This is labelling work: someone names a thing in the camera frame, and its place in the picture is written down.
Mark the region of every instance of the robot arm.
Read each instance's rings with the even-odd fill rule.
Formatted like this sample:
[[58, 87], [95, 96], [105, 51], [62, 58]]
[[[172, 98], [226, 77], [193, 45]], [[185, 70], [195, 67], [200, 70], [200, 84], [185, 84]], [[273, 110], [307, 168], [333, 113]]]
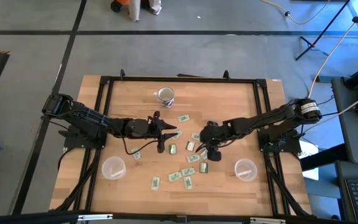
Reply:
[[[159, 153], [165, 149], [165, 140], [177, 135], [177, 133], [162, 134], [162, 130], [176, 129], [176, 127], [159, 119], [159, 111], [156, 111], [152, 117], [149, 116], [147, 120], [109, 118], [63, 94], [50, 95], [42, 113], [50, 119], [64, 119], [75, 127], [78, 131], [77, 135], [94, 142], [105, 138], [106, 133], [116, 138], [158, 139], [157, 151]], [[68, 136], [72, 133], [69, 130], [60, 131], [60, 134]]]
[[224, 147], [222, 143], [244, 138], [253, 130], [283, 121], [279, 125], [271, 125], [265, 129], [266, 140], [275, 144], [281, 137], [294, 130], [302, 124], [314, 124], [321, 119], [320, 110], [314, 100], [309, 98], [291, 100], [272, 111], [254, 116], [251, 118], [234, 118], [223, 121], [222, 126], [218, 126], [213, 121], [208, 121], [207, 126], [200, 132], [201, 147], [208, 150], [208, 159], [220, 161], [221, 153], [219, 147]]

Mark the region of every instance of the wooden table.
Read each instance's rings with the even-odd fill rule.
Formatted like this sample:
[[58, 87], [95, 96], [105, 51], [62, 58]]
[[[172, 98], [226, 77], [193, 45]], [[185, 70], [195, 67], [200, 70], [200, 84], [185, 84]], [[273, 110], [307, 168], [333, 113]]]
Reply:
[[[78, 101], [93, 108], [100, 76], [85, 76]], [[280, 80], [267, 80], [272, 109], [285, 103]], [[175, 104], [164, 108], [156, 102], [153, 92], [163, 86], [175, 91]], [[262, 153], [259, 151], [256, 132], [222, 148], [220, 162], [207, 161], [208, 174], [200, 174], [199, 162], [187, 163], [192, 152], [185, 150], [192, 133], [199, 133], [209, 120], [222, 121], [257, 114], [251, 84], [233, 83], [182, 83], [182, 82], [114, 82], [109, 116], [115, 118], [143, 118], [161, 112], [161, 119], [183, 131], [177, 140], [168, 140], [165, 151], [157, 153], [156, 144], [141, 151], [142, 158], [135, 160], [124, 152], [122, 140], [108, 136], [103, 149], [91, 210], [110, 213], [186, 214], [186, 215], [259, 215], [271, 216], [269, 188]], [[179, 123], [178, 116], [188, 114], [190, 121]], [[127, 140], [128, 150], [142, 146], [148, 140]], [[175, 143], [178, 154], [170, 155], [168, 145]], [[53, 191], [50, 208], [59, 206], [78, 181], [83, 149], [75, 149], [65, 156]], [[296, 201], [311, 212], [300, 163], [292, 154], [281, 153], [285, 183]], [[107, 180], [101, 173], [103, 162], [119, 156], [125, 163], [126, 175], [119, 180]], [[237, 160], [247, 158], [258, 168], [257, 178], [243, 182], [234, 175]], [[168, 174], [194, 167], [193, 190], [185, 190], [182, 180], [168, 181]], [[160, 189], [150, 189], [152, 177], [160, 177]], [[275, 188], [279, 211], [282, 209], [280, 191]], [[81, 208], [85, 204], [83, 192]]]

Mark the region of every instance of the plastic bowl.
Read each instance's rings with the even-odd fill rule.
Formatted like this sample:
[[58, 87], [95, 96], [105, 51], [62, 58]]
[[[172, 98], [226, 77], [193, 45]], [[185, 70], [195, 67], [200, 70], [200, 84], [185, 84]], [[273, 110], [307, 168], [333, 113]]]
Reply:
[[252, 160], [240, 159], [234, 165], [234, 173], [242, 181], [253, 181], [258, 174], [258, 168]]
[[102, 174], [106, 179], [117, 180], [123, 177], [125, 173], [125, 163], [120, 157], [110, 157], [102, 165]]

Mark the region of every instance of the mug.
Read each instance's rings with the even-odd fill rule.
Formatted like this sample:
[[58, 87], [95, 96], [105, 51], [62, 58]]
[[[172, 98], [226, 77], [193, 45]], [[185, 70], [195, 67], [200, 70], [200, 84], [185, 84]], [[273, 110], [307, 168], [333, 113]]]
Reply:
[[154, 98], [166, 107], [173, 105], [173, 96], [173, 90], [169, 87], [163, 87], [154, 93]]

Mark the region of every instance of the concrete floor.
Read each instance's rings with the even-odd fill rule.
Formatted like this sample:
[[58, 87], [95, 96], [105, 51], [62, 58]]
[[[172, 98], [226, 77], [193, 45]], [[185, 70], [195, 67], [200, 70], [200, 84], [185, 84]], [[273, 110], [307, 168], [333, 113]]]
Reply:
[[[13, 4], [0, 0], [0, 29], [71, 30], [80, 2], [16, 0]], [[275, 2], [291, 10], [299, 21], [309, 18], [323, 5], [291, 0]], [[119, 14], [110, 11], [109, 3], [88, 1], [80, 30], [319, 31], [342, 4], [331, 3], [315, 21], [296, 26], [285, 21], [279, 10], [259, 1], [235, 0], [224, 4], [217, 0], [165, 0], [161, 15], [142, 12], [137, 23], [127, 18], [125, 10]], [[330, 30], [345, 31], [351, 18], [345, 9]], [[329, 52], [338, 40], [339, 37], [324, 37], [318, 47]], [[9, 213], [40, 123], [40, 110], [55, 81], [67, 41], [67, 35], [0, 35], [0, 50], [11, 51], [0, 79], [0, 142], [6, 146], [0, 150], [0, 215]], [[311, 79], [325, 59], [319, 52], [309, 52], [294, 61], [305, 48], [305, 43], [295, 36], [81, 35], [75, 39], [60, 93], [76, 98], [83, 75], [118, 75], [122, 68], [128, 76], [169, 77], [178, 73], [221, 77], [223, 71], [229, 70], [231, 77], [236, 78], [281, 79], [287, 99], [300, 98], [306, 96]], [[349, 76], [357, 70], [358, 37], [348, 37], [321, 74]], [[318, 102], [327, 100], [332, 95], [330, 87], [328, 83], [316, 84], [312, 98]], [[335, 110], [333, 100], [321, 106], [322, 113]], [[63, 147], [63, 138], [57, 130], [54, 126], [48, 129], [25, 213], [48, 209]], [[325, 148], [343, 142], [337, 119], [313, 129], [306, 137]], [[311, 203], [313, 213], [320, 217], [337, 213], [319, 212], [321, 207], [333, 206], [331, 199], [311, 198]]]

